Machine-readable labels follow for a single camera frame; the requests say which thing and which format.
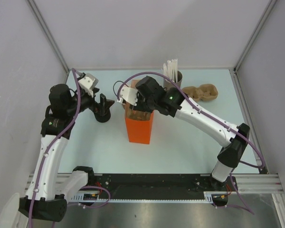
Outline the orange paper bag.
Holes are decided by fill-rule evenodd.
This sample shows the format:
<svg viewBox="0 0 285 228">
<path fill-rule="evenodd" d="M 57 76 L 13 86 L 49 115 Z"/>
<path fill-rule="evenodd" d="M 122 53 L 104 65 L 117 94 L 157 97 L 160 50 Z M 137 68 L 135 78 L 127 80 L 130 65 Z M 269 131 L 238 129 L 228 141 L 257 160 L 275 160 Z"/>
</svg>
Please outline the orange paper bag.
<svg viewBox="0 0 285 228">
<path fill-rule="evenodd" d="M 129 103 L 123 103 L 126 103 L 124 118 L 129 142 L 150 144 L 154 113 L 151 113 L 149 121 L 135 121 L 126 118 L 126 111 L 132 108 Z"/>
</svg>

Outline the brown cardboard cup carrier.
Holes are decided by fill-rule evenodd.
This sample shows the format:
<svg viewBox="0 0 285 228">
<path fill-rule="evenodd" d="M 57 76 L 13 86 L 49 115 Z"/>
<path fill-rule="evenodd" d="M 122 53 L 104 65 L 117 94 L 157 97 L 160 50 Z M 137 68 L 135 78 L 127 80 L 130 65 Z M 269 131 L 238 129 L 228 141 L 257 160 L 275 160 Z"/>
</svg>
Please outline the brown cardboard cup carrier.
<svg viewBox="0 0 285 228">
<path fill-rule="evenodd" d="M 126 111 L 126 118 L 135 120 L 135 121 L 149 121 L 151 117 L 151 113 L 142 112 L 129 109 Z"/>
</svg>

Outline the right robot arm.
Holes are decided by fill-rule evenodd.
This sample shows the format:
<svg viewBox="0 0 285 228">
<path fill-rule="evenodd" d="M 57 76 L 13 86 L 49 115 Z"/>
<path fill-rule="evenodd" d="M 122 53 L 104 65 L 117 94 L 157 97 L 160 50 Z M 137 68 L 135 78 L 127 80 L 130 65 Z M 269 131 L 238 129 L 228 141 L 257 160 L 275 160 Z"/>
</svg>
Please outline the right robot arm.
<svg viewBox="0 0 285 228">
<path fill-rule="evenodd" d="M 217 163 L 211 172 L 209 184 L 222 190 L 229 174 L 238 166 L 247 147 L 250 128 L 245 123 L 234 125 L 203 109 L 179 87 L 165 90 L 157 81 L 146 76 L 136 85 L 137 107 L 143 111 L 178 118 L 199 128 L 221 145 Z"/>
</svg>

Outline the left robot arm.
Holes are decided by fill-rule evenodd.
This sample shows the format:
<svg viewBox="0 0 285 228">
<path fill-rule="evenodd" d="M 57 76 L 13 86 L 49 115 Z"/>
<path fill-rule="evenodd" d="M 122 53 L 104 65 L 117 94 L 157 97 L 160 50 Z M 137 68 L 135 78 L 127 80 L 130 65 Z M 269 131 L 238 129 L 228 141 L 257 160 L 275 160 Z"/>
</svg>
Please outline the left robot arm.
<svg viewBox="0 0 285 228">
<path fill-rule="evenodd" d="M 94 88 L 89 93 L 78 87 L 72 95 L 66 84 L 51 87 L 50 105 L 42 122 L 38 162 L 28 190 L 19 200 L 19 212 L 28 217 L 30 227 L 34 219 L 60 222 L 69 201 L 81 189 L 95 189 L 94 199 L 104 191 L 93 168 L 86 166 L 76 166 L 68 179 L 56 187 L 62 154 L 79 113 L 89 109 L 100 123 L 111 117 L 110 107 L 114 101 L 108 100 L 104 94 L 100 94 L 99 102 L 95 101 L 94 93 L 98 91 Z"/>
</svg>

